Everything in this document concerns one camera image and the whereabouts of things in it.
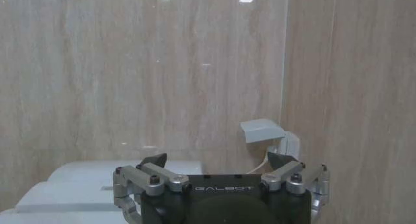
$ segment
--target robotic hand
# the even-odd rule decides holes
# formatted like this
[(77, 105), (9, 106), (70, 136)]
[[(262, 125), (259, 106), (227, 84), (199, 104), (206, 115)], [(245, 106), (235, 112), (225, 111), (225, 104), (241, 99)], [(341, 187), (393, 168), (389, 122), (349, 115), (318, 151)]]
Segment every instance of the robotic hand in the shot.
[(181, 175), (162, 168), (166, 154), (147, 157), (115, 168), (114, 204), (129, 224), (313, 223), (329, 201), (326, 166), (273, 153), (267, 160), (274, 171), (262, 175)]

